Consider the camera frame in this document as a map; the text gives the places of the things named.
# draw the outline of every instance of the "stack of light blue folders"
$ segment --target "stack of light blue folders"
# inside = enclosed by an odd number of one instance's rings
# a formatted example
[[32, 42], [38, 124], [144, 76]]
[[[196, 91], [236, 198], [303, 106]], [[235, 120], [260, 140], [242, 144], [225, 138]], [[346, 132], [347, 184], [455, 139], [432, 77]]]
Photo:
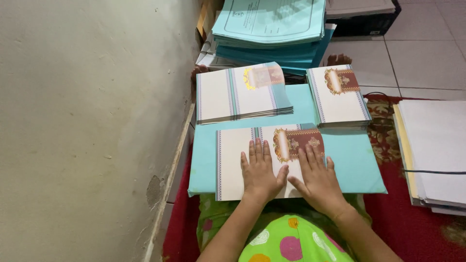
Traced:
[[318, 67], [335, 27], [325, 24], [325, 1], [226, 0], [212, 33], [219, 57], [277, 62], [283, 72], [303, 76]]

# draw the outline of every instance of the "pink polka dot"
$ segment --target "pink polka dot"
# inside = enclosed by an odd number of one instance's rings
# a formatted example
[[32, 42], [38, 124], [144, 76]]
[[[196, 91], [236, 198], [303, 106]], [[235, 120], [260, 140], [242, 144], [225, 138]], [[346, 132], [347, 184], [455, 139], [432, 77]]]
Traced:
[[290, 261], [302, 259], [301, 242], [294, 236], [286, 236], [280, 241], [280, 254]]
[[209, 218], [204, 221], [204, 225], [202, 226], [202, 230], [209, 231], [212, 229], [212, 220]]
[[327, 233], [324, 232], [324, 234], [325, 234], [325, 236], [328, 238], [328, 240], [330, 240], [330, 242], [332, 242], [332, 244], [334, 244], [335, 247], [336, 247], [340, 252], [346, 253], [346, 251], [345, 251], [342, 247], [340, 247], [340, 245], [338, 245], [338, 243], [335, 242], [335, 240], [333, 240], [331, 237], [329, 237], [329, 235], [327, 235]]

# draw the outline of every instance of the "person's right hand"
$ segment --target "person's right hand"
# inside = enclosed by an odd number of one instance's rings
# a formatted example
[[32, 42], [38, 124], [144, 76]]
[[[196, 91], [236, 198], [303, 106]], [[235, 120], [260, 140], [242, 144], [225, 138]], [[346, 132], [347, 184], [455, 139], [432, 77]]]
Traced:
[[306, 145], [306, 152], [300, 148], [298, 154], [304, 183], [296, 177], [288, 177], [288, 181], [303, 198], [332, 220], [352, 208], [346, 202], [338, 185], [332, 159], [327, 157], [327, 167], [325, 167], [317, 147], [310, 145]]

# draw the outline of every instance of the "white wall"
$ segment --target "white wall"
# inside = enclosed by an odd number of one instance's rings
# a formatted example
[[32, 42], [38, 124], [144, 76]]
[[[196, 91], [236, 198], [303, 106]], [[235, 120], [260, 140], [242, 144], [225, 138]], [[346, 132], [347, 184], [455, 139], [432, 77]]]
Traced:
[[196, 0], [0, 0], [0, 262], [142, 258], [198, 13]]

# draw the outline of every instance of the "hand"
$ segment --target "hand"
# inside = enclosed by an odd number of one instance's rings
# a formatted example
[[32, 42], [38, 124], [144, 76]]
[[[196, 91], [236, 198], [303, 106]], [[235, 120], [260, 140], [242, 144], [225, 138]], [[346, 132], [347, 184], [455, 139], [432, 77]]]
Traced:
[[335, 164], [327, 157], [325, 167], [317, 147], [310, 145], [306, 145], [306, 152], [300, 148], [298, 155], [304, 183], [296, 177], [289, 177], [288, 181], [313, 208], [335, 221], [348, 208], [352, 208], [338, 185]]
[[277, 177], [272, 170], [272, 157], [267, 140], [264, 140], [264, 152], [259, 138], [249, 141], [249, 163], [246, 154], [241, 152], [241, 170], [244, 179], [243, 199], [256, 201], [265, 205], [274, 199], [286, 185], [288, 165], [280, 168]]

